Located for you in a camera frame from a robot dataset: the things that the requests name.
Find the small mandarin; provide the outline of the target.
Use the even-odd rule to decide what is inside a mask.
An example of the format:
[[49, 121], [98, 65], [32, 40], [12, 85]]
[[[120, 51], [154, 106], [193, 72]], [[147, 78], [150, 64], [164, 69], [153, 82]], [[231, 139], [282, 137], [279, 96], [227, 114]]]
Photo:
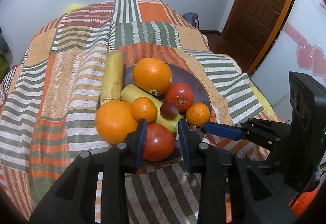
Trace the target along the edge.
[[152, 123], [156, 120], [157, 108], [149, 98], [140, 97], [131, 104], [131, 114], [137, 122], [145, 119], [147, 123]]
[[210, 119], [210, 109], [204, 103], [196, 103], [186, 111], [185, 117], [191, 126], [202, 126]]

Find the red tomato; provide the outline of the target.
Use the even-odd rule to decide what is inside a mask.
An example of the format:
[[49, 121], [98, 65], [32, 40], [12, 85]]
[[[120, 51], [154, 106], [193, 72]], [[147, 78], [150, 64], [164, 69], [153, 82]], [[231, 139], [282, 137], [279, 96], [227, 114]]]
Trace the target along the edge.
[[147, 125], [147, 139], [143, 158], [150, 162], [159, 162], [167, 158], [175, 148], [174, 135], [157, 123]]
[[182, 82], [171, 85], [165, 94], [165, 102], [177, 105], [179, 112], [186, 112], [194, 101], [195, 96], [192, 89]]

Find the dark purple plum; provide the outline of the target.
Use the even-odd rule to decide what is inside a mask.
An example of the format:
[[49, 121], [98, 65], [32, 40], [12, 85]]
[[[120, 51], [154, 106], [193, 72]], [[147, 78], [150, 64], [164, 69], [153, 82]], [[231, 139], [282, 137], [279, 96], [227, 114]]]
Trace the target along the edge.
[[160, 107], [160, 114], [165, 119], [175, 119], [178, 115], [178, 107], [174, 103], [164, 102]]

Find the corn cob with cut end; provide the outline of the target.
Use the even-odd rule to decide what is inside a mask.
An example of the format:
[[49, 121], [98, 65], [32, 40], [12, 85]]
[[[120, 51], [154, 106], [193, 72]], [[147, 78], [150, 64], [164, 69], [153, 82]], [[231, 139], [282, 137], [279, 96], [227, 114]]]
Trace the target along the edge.
[[162, 102], [133, 84], [128, 84], [121, 92], [121, 100], [131, 104], [131, 115], [136, 121], [145, 119], [149, 123], [156, 122], [167, 128], [174, 136], [177, 134], [177, 124], [182, 118], [180, 114], [174, 119], [166, 119], [160, 114]]

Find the large orange with sticker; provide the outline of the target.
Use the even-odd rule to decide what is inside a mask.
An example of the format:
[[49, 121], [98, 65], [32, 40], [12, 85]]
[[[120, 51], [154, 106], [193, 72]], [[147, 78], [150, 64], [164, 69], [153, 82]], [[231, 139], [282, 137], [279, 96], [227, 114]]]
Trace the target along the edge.
[[161, 60], [144, 58], [134, 65], [134, 84], [154, 96], [164, 95], [172, 83], [172, 71]]

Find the purple ceramic plate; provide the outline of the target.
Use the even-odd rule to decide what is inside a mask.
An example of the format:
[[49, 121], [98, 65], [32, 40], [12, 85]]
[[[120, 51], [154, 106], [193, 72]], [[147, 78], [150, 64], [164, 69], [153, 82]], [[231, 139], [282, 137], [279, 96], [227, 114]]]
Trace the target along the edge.
[[[123, 89], [121, 92], [121, 100], [131, 104], [138, 98], [149, 98], [157, 108], [156, 122], [166, 127], [175, 136], [175, 147], [173, 152], [166, 158], [157, 161], [157, 164], [164, 164], [177, 161], [182, 158], [181, 142], [177, 136], [177, 124], [185, 114], [186, 110], [196, 103], [205, 104], [210, 108], [210, 98], [203, 84], [189, 71], [172, 64], [168, 64], [172, 72], [172, 83], [167, 94], [154, 96], [135, 85], [133, 80], [134, 66], [130, 65], [123, 71]], [[160, 115], [161, 105], [165, 100], [173, 103], [181, 109], [174, 119], [165, 119]]]

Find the patchwork striped bed blanket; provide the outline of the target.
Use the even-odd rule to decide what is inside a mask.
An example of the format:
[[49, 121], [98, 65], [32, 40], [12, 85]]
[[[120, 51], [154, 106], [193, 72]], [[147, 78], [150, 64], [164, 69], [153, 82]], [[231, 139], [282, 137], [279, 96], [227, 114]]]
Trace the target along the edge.
[[112, 0], [46, 24], [1, 83], [1, 187], [24, 220], [82, 152], [104, 152], [95, 128], [107, 52], [126, 65], [153, 57], [197, 77], [212, 121], [276, 120], [268, 101], [231, 57], [160, 0]]

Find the purple backpack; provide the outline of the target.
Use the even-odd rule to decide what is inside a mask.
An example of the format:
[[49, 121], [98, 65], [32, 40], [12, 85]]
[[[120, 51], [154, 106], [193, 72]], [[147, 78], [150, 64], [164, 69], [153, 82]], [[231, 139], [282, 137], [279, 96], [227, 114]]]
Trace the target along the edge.
[[191, 24], [196, 29], [199, 29], [199, 18], [197, 13], [195, 12], [188, 12], [183, 15], [183, 18]]

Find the brown wooden door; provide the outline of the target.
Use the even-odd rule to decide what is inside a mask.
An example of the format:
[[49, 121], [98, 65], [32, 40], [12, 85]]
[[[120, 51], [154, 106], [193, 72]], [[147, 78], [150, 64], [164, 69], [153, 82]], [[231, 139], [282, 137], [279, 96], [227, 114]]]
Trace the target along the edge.
[[223, 37], [243, 59], [242, 70], [252, 74], [281, 30], [292, 0], [235, 0]]

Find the pink heart wall sticker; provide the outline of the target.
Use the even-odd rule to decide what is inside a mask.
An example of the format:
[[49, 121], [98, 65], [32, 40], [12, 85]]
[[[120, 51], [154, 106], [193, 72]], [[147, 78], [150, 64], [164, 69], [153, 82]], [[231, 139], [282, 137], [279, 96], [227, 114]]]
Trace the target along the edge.
[[286, 22], [283, 31], [297, 43], [297, 65], [299, 69], [311, 70], [312, 75], [325, 81], [325, 54], [319, 45], [310, 45], [308, 41], [290, 23]]

